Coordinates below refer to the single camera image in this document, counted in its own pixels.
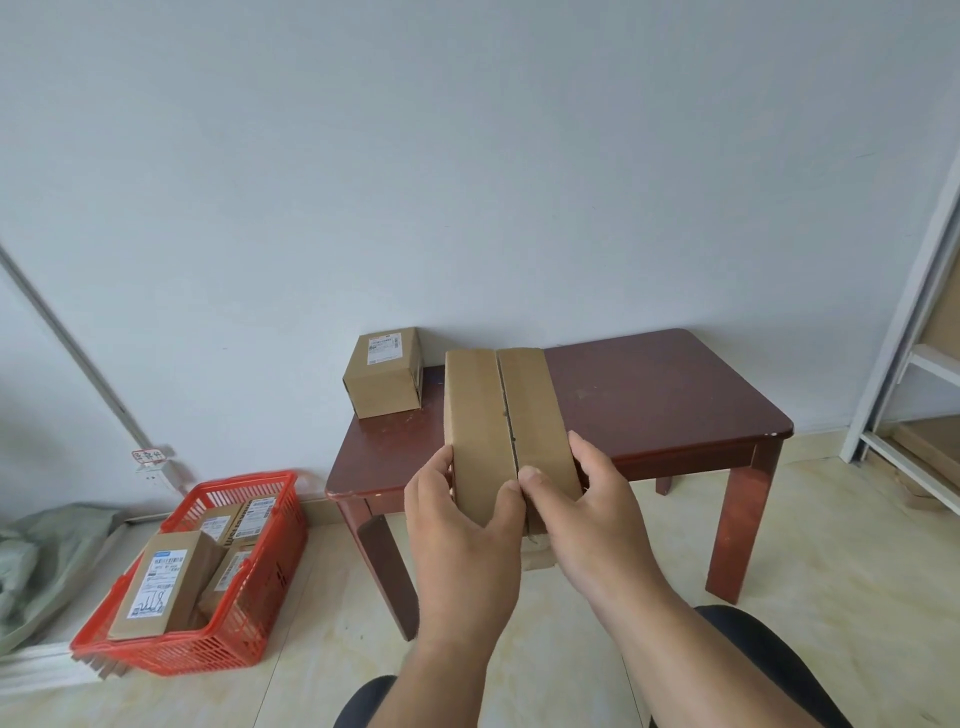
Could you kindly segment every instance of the dark red table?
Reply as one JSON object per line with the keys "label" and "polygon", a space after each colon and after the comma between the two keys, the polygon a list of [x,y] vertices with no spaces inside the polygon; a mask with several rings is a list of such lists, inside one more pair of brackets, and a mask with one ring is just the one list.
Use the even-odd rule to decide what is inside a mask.
{"label": "dark red table", "polygon": [[[730,469],[707,591],[736,603],[783,440],[793,423],[681,328],[545,350],[567,429],[606,452],[628,480]],[[423,409],[353,418],[326,482],[407,640],[417,592],[384,514],[444,443],[444,368],[423,373]]]}

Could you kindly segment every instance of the table leg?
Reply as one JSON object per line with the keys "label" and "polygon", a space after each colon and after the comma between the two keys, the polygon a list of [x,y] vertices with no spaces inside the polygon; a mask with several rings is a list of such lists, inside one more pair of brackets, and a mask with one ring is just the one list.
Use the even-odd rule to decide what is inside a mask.
{"label": "table leg", "polygon": [[390,525],[383,516],[374,516],[363,498],[338,500],[337,506],[400,634],[407,642],[413,640],[420,628],[420,603]]}
{"label": "table leg", "polygon": [[727,480],[707,591],[730,604],[740,598],[782,444],[782,440],[772,440],[757,445],[751,464],[732,469]]}

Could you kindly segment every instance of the electrical outlet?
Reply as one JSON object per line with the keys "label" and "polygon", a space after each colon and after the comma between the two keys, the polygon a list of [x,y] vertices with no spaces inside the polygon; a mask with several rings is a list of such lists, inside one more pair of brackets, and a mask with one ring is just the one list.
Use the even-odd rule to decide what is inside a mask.
{"label": "electrical outlet", "polygon": [[148,485],[163,485],[174,493],[183,495],[183,483],[177,471],[174,470],[174,464],[169,460],[141,465],[134,474]]}

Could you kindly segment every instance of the tiled floor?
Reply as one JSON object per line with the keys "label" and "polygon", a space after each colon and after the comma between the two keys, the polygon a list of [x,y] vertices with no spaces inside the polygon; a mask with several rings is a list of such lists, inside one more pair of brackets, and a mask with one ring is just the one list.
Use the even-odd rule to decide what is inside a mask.
{"label": "tiled floor", "polygon": [[[696,604],[714,601],[703,585],[724,478],[684,478],[669,497],[635,486],[660,562]],[[960,725],[960,519],[906,510],[897,487],[835,458],[783,466],[740,606],[794,646],[854,725]],[[391,526],[408,556],[402,516]],[[406,649],[346,528],[325,526],[261,665],[9,698],[0,725],[330,726]],[[560,571],[525,573],[481,723],[637,726],[641,714],[616,648]]]}

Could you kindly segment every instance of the right hand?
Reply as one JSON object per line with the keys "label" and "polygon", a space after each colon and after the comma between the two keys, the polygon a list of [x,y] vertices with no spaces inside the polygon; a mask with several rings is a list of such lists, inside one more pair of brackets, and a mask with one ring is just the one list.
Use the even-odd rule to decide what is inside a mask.
{"label": "right hand", "polygon": [[520,487],[537,506],[566,578],[606,621],[624,599],[671,590],[650,548],[630,483],[607,455],[576,432],[571,430],[568,439],[589,478],[587,492],[573,501],[530,466],[520,468]]}

